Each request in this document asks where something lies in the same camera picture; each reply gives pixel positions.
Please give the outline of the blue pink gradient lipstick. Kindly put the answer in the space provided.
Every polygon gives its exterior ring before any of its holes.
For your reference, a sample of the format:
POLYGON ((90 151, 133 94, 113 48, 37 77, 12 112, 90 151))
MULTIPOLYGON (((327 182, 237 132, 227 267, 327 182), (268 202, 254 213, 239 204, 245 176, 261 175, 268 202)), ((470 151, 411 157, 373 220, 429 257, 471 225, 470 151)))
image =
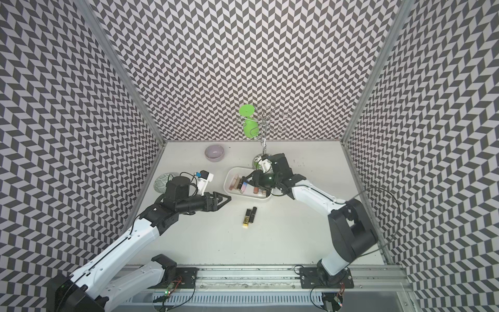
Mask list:
POLYGON ((241 188, 240 188, 240 193, 241 193, 241 194, 244 194, 244 192, 245 192, 245 190, 246 190, 247 186, 248 186, 248 183, 247 183, 247 182, 244 182, 244 183, 242 184, 242 186, 241 186, 241 188))

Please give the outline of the pink lip gloss tube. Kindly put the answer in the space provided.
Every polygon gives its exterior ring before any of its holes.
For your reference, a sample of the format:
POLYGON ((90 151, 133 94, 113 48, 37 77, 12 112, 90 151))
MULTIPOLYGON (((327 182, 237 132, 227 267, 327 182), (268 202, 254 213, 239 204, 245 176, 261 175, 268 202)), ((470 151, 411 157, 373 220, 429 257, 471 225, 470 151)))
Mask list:
POLYGON ((229 190, 230 191, 232 191, 234 189, 235 185, 237 184, 238 179, 239 179, 239 176, 235 175, 234 178, 231 181, 231 184, 229 185, 229 190))

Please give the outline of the black gold square lipstick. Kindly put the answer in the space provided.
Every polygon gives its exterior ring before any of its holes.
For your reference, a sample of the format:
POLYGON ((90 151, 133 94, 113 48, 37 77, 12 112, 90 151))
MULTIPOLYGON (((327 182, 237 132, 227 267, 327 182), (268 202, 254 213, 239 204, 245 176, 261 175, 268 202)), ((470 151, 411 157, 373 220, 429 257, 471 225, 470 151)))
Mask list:
POLYGON ((246 210, 246 214, 244 216, 242 227, 247 228, 249 226, 251 214, 252 214, 252 210, 251 209, 247 209, 246 210))

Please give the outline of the white plastic storage box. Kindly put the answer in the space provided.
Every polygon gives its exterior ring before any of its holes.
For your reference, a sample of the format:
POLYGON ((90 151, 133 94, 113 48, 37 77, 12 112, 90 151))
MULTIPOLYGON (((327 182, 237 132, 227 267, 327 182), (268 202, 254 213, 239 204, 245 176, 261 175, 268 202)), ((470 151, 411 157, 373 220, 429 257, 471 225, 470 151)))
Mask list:
POLYGON ((244 194, 241 194, 240 191, 230 191, 229 190, 229 185, 231 184, 232 179, 234 178, 235 175, 238 175, 239 178, 241 177, 247 177, 253 172, 252 169, 250 168, 243 168, 243 167, 234 167, 229 170, 229 172, 226 175, 226 179, 224 182, 224 191, 226 194, 231 195, 231 196, 236 196, 239 198, 247 198, 247 199, 252 199, 252 200, 258 200, 258 201, 267 201, 270 200, 270 193, 268 191, 265 191, 263 189, 259 189, 258 194, 254 194, 254 186, 249 185, 247 186, 244 194))

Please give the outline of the black round lipstick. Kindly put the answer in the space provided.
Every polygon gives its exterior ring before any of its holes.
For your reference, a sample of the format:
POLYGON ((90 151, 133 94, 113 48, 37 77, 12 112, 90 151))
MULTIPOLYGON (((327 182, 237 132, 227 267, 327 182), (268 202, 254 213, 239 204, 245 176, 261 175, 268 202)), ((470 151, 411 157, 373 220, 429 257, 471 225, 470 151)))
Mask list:
POLYGON ((253 207, 252 211, 251 211, 251 214, 250 214, 250 219, 249 219, 250 223, 254 222, 256 213, 257 213, 257 207, 253 207))

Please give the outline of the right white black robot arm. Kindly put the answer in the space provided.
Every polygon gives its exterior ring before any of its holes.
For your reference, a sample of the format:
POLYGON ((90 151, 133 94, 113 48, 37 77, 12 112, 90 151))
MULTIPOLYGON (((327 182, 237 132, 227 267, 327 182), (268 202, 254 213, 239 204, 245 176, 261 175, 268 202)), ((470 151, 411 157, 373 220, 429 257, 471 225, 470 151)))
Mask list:
POLYGON ((348 278, 348 266, 379 241, 364 205, 354 198, 339 200, 315 187, 304 175, 292 171, 283 153, 266 160, 270 162, 269 172, 254 170, 244 181, 267 192, 277 189, 327 218, 333 249, 317 263, 316 274, 321 285, 338 285, 348 278))

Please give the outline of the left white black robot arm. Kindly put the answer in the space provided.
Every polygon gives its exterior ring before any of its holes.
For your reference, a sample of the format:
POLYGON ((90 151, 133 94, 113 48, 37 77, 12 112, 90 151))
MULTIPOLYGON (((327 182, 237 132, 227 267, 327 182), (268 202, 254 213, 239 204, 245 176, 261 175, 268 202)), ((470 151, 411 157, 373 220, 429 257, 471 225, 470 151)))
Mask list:
POLYGON ((166 183, 165 192, 113 244, 68 276, 59 274, 46 283, 46 309, 112 311, 145 289, 172 283, 177 264, 163 254, 126 276, 115 276, 175 224, 180 215, 215 212, 231 201, 231 196, 204 189, 205 183, 192 183, 183 176, 172 178, 166 183))

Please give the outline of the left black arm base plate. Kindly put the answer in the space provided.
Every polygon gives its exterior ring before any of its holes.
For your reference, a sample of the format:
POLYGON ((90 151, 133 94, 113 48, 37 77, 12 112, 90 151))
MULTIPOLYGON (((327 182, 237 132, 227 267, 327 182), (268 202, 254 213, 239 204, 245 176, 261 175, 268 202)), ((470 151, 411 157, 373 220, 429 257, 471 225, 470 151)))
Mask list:
POLYGON ((165 271, 160 282, 153 286, 153 288, 166 289, 171 284, 176 285, 180 282, 177 289, 193 289, 198 272, 199 268, 193 266, 168 269, 165 271))

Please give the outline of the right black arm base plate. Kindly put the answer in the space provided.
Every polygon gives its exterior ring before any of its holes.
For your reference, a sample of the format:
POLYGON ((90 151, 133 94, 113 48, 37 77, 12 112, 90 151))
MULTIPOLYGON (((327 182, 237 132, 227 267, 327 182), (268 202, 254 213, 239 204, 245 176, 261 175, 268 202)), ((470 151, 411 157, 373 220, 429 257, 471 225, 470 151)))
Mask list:
POLYGON ((325 270, 317 267, 300 267, 298 271, 300 277, 301 288, 312 289, 353 289, 353 277, 350 269, 343 269, 338 274, 331 276, 325 270))

